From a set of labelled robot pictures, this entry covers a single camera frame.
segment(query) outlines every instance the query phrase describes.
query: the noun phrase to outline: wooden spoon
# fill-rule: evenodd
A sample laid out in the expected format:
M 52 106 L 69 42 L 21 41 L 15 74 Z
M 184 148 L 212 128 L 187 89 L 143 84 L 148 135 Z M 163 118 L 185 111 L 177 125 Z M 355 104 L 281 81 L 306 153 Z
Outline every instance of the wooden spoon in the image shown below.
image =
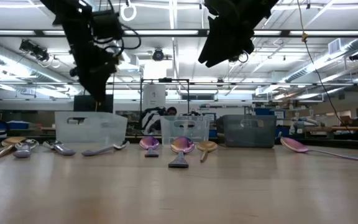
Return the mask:
M 212 141 L 202 141 L 197 145 L 197 149 L 202 151 L 200 162 L 205 162 L 209 152 L 213 152 L 218 148 L 218 145 Z
M 7 138 L 1 142 L 2 148 L 0 148 L 0 157 L 4 156 L 7 152 L 9 152 L 16 143 L 25 140 L 25 137 L 12 137 Z

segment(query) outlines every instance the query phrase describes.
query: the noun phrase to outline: plastic spoon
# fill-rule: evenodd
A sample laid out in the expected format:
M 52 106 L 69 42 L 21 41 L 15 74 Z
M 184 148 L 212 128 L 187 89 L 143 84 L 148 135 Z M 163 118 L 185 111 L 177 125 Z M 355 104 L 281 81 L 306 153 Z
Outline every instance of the plastic spoon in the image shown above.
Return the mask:
M 31 150 L 39 145 L 38 141 L 34 139 L 21 141 L 20 143 L 15 144 L 17 151 L 13 153 L 13 156 L 18 159 L 28 158 L 31 156 Z
M 345 156 L 345 155 L 340 155 L 340 154 L 331 153 L 331 152 L 308 149 L 302 143 L 300 143 L 300 142 L 298 142 L 298 141 L 296 141 L 294 139 L 291 139 L 291 138 L 281 137 L 280 142 L 285 147 L 287 147 L 288 149 L 290 149 L 290 150 L 292 150 L 294 152 L 298 152 L 298 153 L 320 152 L 320 153 L 323 153 L 323 154 L 328 154 L 328 155 L 340 157 L 340 158 L 343 158 L 343 159 L 350 159 L 350 160 L 358 161 L 358 157 L 354 157 L 354 156 Z
M 168 164 L 170 168 L 187 168 L 189 164 L 185 160 L 185 154 L 193 151 L 194 142 L 188 137 L 179 137 L 173 140 L 171 150 L 176 152 L 178 156 Z
M 158 148 L 159 144 L 160 142 L 158 139 L 152 136 L 146 136 L 139 142 L 139 145 L 147 150 L 146 154 L 144 154 L 144 157 L 158 157 L 158 153 L 156 153 L 154 150 Z
M 197 149 L 202 151 L 203 154 L 201 155 L 200 162 L 205 162 L 206 158 L 208 157 L 208 153 L 215 151 L 218 148 L 218 145 L 212 141 L 202 141 L 197 145 Z
M 72 149 L 67 149 L 63 145 L 62 142 L 57 141 L 57 140 L 44 141 L 44 143 L 42 145 L 43 145 L 43 147 L 46 147 L 48 149 L 58 151 L 63 156 L 72 156 L 72 155 L 74 155 L 76 153 L 76 151 L 74 151 Z
M 98 155 L 100 153 L 111 151 L 113 149 L 121 150 L 121 149 L 124 149 L 125 147 L 127 147 L 128 145 L 129 145 L 129 141 L 124 141 L 124 142 L 122 142 L 122 144 L 120 146 L 117 146 L 116 144 L 113 144 L 112 146 L 104 147 L 104 148 L 96 150 L 96 151 L 87 150 L 87 151 L 83 151 L 82 155 L 83 156 L 95 156 L 95 155 Z

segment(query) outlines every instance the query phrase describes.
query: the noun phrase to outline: security camera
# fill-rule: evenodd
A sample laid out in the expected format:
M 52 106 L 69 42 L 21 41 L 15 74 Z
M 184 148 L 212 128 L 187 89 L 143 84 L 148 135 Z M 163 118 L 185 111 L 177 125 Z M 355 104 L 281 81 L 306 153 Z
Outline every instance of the security camera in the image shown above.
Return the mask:
M 164 59 L 164 53 L 162 49 L 155 49 L 153 53 L 153 60 L 156 62 L 161 62 Z

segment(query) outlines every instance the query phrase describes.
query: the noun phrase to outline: wooden table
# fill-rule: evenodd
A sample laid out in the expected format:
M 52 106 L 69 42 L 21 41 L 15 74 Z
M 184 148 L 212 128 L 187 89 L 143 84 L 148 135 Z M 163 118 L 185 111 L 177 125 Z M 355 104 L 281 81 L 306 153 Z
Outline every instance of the wooden table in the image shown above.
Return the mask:
M 185 156 L 188 169 L 169 169 L 175 154 L 158 152 L 145 158 L 133 144 L 102 156 L 63 157 L 39 147 L 30 159 L 3 157 L 0 223 L 358 224 L 356 161 L 282 146 L 220 147 L 204 164 L 195 150 Z

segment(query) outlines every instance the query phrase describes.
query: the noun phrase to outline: translucent storage container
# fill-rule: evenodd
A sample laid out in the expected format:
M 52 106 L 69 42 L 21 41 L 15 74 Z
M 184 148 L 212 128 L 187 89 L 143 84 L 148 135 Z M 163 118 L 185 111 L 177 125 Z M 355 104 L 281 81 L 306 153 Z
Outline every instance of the translucent storage container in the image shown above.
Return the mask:
M 274 146 L 276 116 L 224 115 L 216 121 L 218 136 L 227 147 Z
M 55 112 L 56 139 L 62 143 L 121 145 L 127 118 L 101 112 Z
M 181 136 L 186 136 L 194 142 L 207 141 L 209 138 L 208 116 L 162 116 L 162 144 L 170 145 Z

